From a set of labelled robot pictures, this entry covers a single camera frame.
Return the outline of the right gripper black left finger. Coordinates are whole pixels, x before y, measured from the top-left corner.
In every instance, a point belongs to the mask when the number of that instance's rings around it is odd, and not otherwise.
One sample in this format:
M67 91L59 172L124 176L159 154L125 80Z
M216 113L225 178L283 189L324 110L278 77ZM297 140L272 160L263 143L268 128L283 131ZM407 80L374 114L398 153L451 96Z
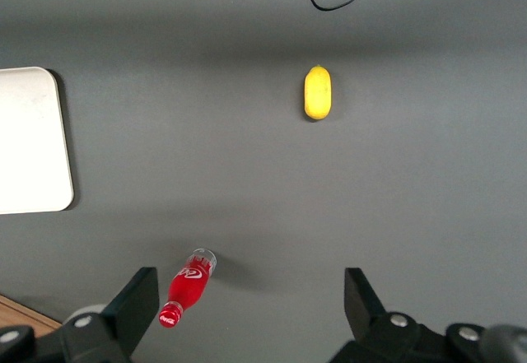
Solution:
M156 268L140 268L104 308L61 327L66 362L130 362L159 308Z

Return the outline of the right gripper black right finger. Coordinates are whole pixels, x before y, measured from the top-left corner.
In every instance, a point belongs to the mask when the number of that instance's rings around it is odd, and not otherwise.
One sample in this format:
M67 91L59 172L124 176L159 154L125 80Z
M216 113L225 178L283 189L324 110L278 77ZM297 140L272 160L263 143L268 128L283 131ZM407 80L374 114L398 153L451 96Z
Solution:
M354 339L343 348L345 362L427 362L417 350L421 327L388 311L360 268L345 270L344 311Z

